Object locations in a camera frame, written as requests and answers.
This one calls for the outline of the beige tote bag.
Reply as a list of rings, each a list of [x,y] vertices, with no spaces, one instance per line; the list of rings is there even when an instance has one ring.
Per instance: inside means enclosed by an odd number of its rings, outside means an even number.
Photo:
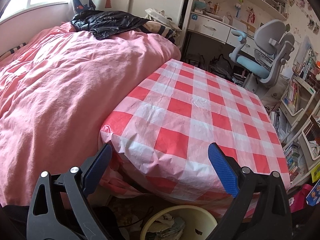
[[[169,16],[165,14],[164,10],[158,11],[153,8],[148,8],[145,9],[145,12],[147,19],[161,23],[174,30],[180,30],[178,25]]]

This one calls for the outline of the yellow trash bin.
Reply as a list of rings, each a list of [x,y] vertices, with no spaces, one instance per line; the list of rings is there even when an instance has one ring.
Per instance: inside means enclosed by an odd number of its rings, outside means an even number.
[[[144,225],[140,239],[207,239],[217,226],[205,209],[178,205],[160,211]]]

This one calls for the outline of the pink duvet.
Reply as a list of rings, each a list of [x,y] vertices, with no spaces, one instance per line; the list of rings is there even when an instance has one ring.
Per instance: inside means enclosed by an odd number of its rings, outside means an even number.
[[[97,40],[70,23],[45,29],[1,62],[1,205],[27,206],[42,171],[66,172],[98,150],[100,127],[180,50],[158,34]]]

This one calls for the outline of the red white checkered tablecloth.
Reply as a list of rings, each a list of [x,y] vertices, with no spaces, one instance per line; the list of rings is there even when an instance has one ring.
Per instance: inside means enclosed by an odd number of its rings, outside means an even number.
[[[255,173],[290,176],[282,146],[259,98],[225,79],[170,60],[134,88],[106,118],[113,146],[101,185],[118,197],[151,192],[222,217],[232,202],[208,159],[216,143]]]

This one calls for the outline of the grey blue desk chair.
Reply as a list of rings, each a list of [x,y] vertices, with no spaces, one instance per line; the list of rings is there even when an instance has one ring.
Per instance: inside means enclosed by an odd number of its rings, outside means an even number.
[[[247,44],[247,34],[233,30],[232,35],[238,38],[238,44],[229,55],[231,61],[252,72],[263,86],[275,86],[282,66],[289,61],[295,49],[295,38],[286,31],[284,22],[271,20],[255,32],[254,43],[257,48],[254,50],[254,60],[239,54]]]

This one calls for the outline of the white bookshelf rack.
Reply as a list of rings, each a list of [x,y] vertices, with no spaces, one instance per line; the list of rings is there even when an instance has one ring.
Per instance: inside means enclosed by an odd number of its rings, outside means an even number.
[[[319,164],[319,61],[310,38],[300,44],[279,108],[272,112],[290,187],[304,184]]]

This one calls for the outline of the white desk with drawers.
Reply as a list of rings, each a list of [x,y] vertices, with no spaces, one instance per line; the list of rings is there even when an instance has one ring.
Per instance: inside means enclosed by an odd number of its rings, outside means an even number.
[[[222,53],[228,56],[239,44],[233,27],[221,21],[192,12],[190,14],[183,52],[203,55],[206,59]]]

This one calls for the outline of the black puffer jacket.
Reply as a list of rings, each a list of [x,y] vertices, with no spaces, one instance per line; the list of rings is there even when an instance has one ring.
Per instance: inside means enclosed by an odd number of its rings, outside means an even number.
[[[76,14],[71,25],[76,31],[89,31],[97,40],[134,30],[149,20],[124,11],[86,10]]]

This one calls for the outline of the striped beige pillow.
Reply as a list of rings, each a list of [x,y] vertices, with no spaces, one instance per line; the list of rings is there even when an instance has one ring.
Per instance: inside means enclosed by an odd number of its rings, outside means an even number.
[[[146,34],[158,34],[168,40],[173,40],[176,36],[174,30],[155,21],[147,21],[143,25],[139,26],[137,30]]]

